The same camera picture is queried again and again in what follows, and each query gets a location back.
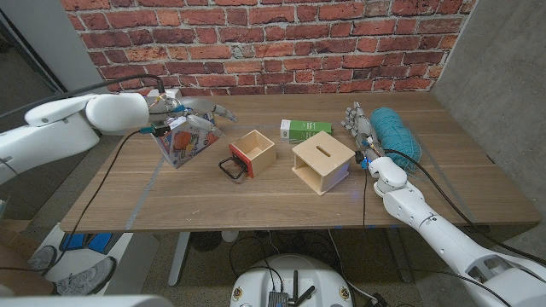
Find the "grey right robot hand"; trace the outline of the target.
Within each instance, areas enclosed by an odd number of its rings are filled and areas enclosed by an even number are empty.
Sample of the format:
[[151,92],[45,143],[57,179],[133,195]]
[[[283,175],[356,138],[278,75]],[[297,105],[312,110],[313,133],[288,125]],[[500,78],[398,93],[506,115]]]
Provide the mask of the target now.
[[375,129],[370,120],[366,117],[360,104],[355,101],[353,107],[345,110],[346,117],[341,125],[351,134],[357,145],[357,162],[365,159],[371,163],[374,159],[383,156],[385,153],[380,149]]

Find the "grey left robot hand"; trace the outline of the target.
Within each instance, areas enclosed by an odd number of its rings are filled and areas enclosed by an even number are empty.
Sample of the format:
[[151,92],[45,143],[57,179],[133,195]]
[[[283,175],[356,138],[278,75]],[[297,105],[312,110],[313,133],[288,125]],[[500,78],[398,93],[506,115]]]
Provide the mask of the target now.
[[227,108],[205,98],[183,97],[173,98],[161,94],[154,98],[148,108],[150,122],[166,122],[169,118],[186,118],[186,122],[197,129],[211,132],[214,136],[223,137],[224,133],[212,122],[201,117],[202,114],[214,113],[238,122],[238,118]]

